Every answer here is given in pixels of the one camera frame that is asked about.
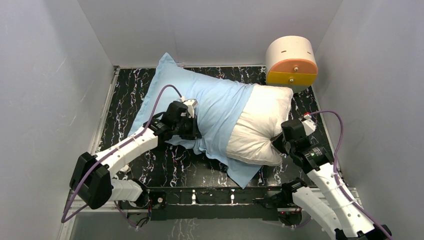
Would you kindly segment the white pillow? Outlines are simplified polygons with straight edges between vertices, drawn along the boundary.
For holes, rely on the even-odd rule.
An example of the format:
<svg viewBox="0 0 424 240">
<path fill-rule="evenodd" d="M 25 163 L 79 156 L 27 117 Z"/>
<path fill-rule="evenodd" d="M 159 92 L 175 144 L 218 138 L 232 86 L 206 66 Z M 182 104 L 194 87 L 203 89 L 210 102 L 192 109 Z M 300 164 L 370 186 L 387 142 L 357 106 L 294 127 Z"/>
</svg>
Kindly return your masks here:
<svg viewBox="0 0 424 240">
<path fill-rule="evenodd" d="M 282 133 L 293 95 L 289 87 L 254 85 L 230 135 L 226 156 L 247 164 L 281 164 L 283 157 L 272 140 Z"/>
</svg>

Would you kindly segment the light blue pillowcase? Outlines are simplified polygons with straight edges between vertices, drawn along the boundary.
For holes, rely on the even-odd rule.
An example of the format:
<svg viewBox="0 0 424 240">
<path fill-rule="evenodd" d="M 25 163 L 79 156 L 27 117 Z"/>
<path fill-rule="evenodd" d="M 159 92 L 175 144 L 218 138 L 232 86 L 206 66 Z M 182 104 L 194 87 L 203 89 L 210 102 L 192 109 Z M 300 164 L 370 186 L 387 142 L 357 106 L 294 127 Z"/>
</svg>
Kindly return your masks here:
<svg viewBox="0 0 424 240">
<path fill-rule="evenodd" d="M 228 157 L 226 151 L 253 89 L 252 84 L 214 78 L 181 68 L 165 53 L 158 62 L 129 134 L 134 134 L 146 123 L 152 112 L 166 111 L 171 102 L 179 100 L 180 95 L 195 99 L 198 102 L 195 108 L 197 124 L 202 137 L 183 140 L 173 136 L 168 143 L 192 149 L 195 154 L 205 153 L 209 159 L 220 161 L 227 166 L 227 175 L 245 188 L 261 167 Z"/>
</svg>

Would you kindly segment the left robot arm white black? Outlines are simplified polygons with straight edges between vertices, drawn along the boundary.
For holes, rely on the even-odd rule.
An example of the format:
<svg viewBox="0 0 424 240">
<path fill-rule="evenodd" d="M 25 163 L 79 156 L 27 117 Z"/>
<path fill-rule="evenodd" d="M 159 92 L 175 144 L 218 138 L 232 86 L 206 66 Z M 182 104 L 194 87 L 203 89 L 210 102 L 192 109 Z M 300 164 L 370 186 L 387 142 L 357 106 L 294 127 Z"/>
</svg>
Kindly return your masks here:
<svg viewBox="0 0 424 240">
<path fill-rule="evenodd" d="M 173 101 L 165 112 L 153 115 L 150 122 L 123 141 L 94 155 L 83 153 L 77 160 L 70 188 L 93 210 L 108 201 L 128 201 L 137 208 L 146 207 L 150 190 L 143 183 L 113 177 L 137 157 L 174 136 L 183 140 L 200 139 L 197 106 L 195 99 Z"/>
</svg>

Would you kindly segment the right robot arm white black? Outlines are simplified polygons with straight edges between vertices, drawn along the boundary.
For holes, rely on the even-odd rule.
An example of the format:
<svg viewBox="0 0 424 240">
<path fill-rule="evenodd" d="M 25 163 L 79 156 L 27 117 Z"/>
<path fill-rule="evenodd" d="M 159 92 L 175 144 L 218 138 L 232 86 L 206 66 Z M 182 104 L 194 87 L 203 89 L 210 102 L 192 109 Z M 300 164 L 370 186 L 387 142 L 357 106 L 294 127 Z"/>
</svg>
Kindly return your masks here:
<svg viewBox="0 0 424 240">
<path fill-rule="evenodd" d="M 332 155 L 321 145 L 312 144 L 309 136 L 316 130 L 311 119 L 288 120 L 281 124 L 282 132 L 272 141 L 280 152 L 287 154 L 319 188 L 324 199 L 317 197 L 300 178 L 282 184 L 281 192 L 272 200 L 288 207 L 306 211 L 332 240 L 387 240 L 391 232 L 378 225 L 336 173 Z"/>
</svg>

